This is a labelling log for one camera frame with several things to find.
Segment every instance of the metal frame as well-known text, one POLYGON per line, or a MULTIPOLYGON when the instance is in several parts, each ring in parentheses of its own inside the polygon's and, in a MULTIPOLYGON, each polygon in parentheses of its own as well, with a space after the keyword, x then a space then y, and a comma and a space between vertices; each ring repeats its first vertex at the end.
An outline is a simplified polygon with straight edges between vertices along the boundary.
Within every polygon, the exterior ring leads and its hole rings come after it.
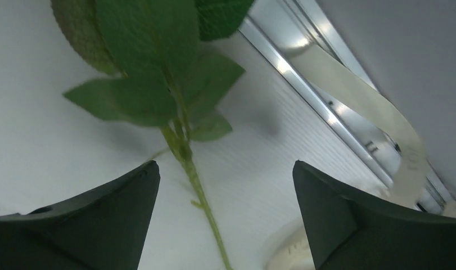
MULTIPOLYGON (((311 42, 319 44, 353 73, 374 87, 367 73, 315 0, 278 0, 277 3, 270 2, 269 5, 269 8, 280 9, 276 12, 282 14, 284 18, 290 18, 292 23, 283 21, 283 27, 296 28, 296 33, 304 34, 302 40, 305 39, 305 42, 291 42, 292 44, 305 43, 303 45, 306 47, 311 42)), ((278 48, 276 41, 265 33, 264 30, 271 30, 270 33, 273 36, 272 33, 278 32, 269 29, 271 22, 263 18, 262 12, 254 11, 252 13, 254 14, 248 16, 240 27, 240 32, 282 74, 293 89, 326 121, 366 166, 386 186, 391 186, 392 175, 397 170, 401 159, 394 142, 370 122, 305 81, 289 64, 290 51, 278 48)), ((278 25, 274 25, 276 20, 271 21, 273 28, 279 28, 278 25)), ((277 38, 278 41, 282 40, 282 37, 274 36, 274 38, 277 38)), ((419 204, 422 209, 430 213, 440 214, 445 202, 453 198, 431 167, 427 178, 427 192, 419 204)))

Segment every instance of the thorn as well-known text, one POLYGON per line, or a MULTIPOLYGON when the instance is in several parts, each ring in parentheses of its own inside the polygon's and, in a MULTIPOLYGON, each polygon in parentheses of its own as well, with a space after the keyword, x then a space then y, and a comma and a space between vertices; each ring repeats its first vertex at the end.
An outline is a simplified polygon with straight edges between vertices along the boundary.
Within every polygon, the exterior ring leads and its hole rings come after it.
POLYGON ((195 200, 191 200, 191 204, 198 209, 204 210, 203 206, 195 200))
POLYGON ((161 156, 161 155, 163 155, 164 153, 167 153, 167 152, 169 152, 169 151, 170 151, 170 148, 168 148, 168 147, 165 148, 165 149, 163 149, 163 150, 161 150, 161 151, 158 151, 158 152, 156 152, 153 156, 151 156, 147 161, 145 161, 145 163, 148 163, 148 162, 150 162, 151 160, 154 160, 155 158, 157 158, 157 157, 159 157, 159 156, 161 156))

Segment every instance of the artificial leaf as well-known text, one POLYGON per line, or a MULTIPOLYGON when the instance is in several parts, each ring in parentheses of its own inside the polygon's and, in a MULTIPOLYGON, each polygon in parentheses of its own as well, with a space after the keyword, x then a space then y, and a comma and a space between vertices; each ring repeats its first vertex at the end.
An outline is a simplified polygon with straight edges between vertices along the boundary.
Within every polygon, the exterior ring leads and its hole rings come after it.
POLYGON ((177 115, 177 104, 166 85, 153 80, 94 79, 64 96, 104 121, 160 127, 177 115))
POLYGON ((97 27, 95 0, 51 0, 57 24, 75 52, 103 73, 118 73, 97 27))
POLYGON ((191 138, 199 142, 215 141, 232 131, 233 128, 228 120, 214 112, 195 124, 195 128, 191 131, 191 138))
POLYGON ((195 0, 200 39, 213 41, 230 37, 243 22, 254 0, 195 0))
POLYGON ((201 55, 181 81, 189 118, 200 118, 213 111, 243 73, 242 67, 218 52, 201 55))
POLYGON ((197 57, 193 0, 97 1, 97 17, 107 48, 130 77, 154 68, 176 77, 197 57))

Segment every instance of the white surface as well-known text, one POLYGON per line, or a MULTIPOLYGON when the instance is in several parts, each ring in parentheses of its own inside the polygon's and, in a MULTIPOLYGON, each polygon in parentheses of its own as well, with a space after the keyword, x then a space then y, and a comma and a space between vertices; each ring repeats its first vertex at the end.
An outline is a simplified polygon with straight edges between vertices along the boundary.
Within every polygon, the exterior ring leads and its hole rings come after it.
MULTIPOLYGON (((295 160, 362 188, 381 184, 243 37, 219 46, 247 74, 220 108, 235 132, 195 144, 195 162, 234 268, 261 269, 280 244, 272 235, 300 217, 295 160)), ((49 0, 0 0, 0 214, 68 199, 165 147, 156 130, 101 123, 62 98, 96 76, 59 32, 49 0)), ((159 165, 139 268, 222 269, 180 167, 169 155, 159 165)))

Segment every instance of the curved white tape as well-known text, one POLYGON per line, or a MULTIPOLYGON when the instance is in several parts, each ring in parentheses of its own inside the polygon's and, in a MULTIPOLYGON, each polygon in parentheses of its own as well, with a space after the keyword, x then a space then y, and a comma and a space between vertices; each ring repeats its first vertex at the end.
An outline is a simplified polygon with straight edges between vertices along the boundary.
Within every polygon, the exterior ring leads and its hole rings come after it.
POLYGON ((412 208, 426 185, 428 162, 423 143, 405 117, 366 82, 321 49, 312 45, 291 60, 309 82, 387 133, 401 149, 401 164, 393 176, 390 202, 412 208))

